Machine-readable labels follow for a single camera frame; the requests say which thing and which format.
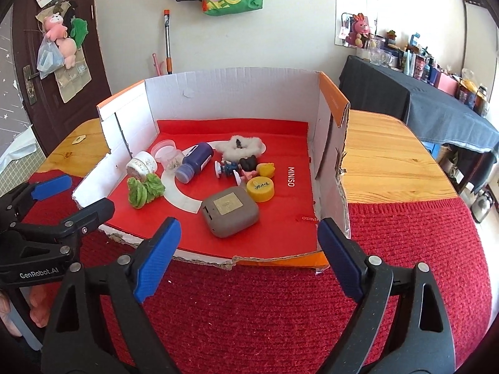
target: door handle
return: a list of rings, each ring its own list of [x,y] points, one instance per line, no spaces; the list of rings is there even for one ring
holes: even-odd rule
[[[33,79],[40,75],[40,73],[31,73],[31,66],[27,65],[22,68],[22,74],[24,75],[24,85],[26,86],[26,91],[28,93],[28,100],[31,105],[36,103],[36,93],[34,91]]]

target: glass cup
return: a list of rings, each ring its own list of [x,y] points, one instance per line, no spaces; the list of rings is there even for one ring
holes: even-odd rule
[[[370,62],[375,66],[379,66],[383,63],[381,43],[382,42],[379,39],[371,39],[369,41]]]
[[[381,66],[383,67],[390,67],[390,62],[392,61],[393,56],[391,55],[390,52],[383,51],[381,53]]]

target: blue gripper pad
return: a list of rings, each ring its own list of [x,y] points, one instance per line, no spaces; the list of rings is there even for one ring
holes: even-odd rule
[[[358,303],[364,296],[361,285],[362,271],[345,248],[346,244],[342,243],[342,239],[345,241],[348,239],[333,220],[330,220],[330,224],[326,219],[319,222],[317,239],[341,289],[347,297],[353,298]]]
[[[175,218],[166,218],[151,239],[144,240],[133,254],[133,295],[142,303],[154,295],[180,242],[182,230]]]
[[[52,180],[37,183],[31,192],[31,197],[38,201],[44,200],[71,188],[72,183],[73,181],[68,175],[61,175]]]

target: kettle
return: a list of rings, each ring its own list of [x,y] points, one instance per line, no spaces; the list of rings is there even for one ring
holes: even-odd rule
[[[471,206],[473,219],[477,223],[481,223],[491,211],[493,205],[494,199],[492,198],[491,194],[488,191],[483,192],[478,196],[478,198]]]

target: green fuzzy toy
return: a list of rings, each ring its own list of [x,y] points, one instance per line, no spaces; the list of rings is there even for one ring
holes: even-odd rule
[[[83,40],[88,34],[87,22],[81,18],[73,17],[71,18],[71,27],[71,33],[69,36],[74,39],[76,48],[80,49],[83,44]]]
[[[165,186],[161,183],[161,179],[154,173],[149,173],[144,181],[144,186],[147,189],[146,202],[149,204],[152,200],[161,197],[165,193]]]
[[[130,177],[127,180],[127,185],[128,202],[136,209],[142,208],[144,204],[149,204],[165,193],[165,186],[154,173],[149,173],[143,183],[134,177]]]

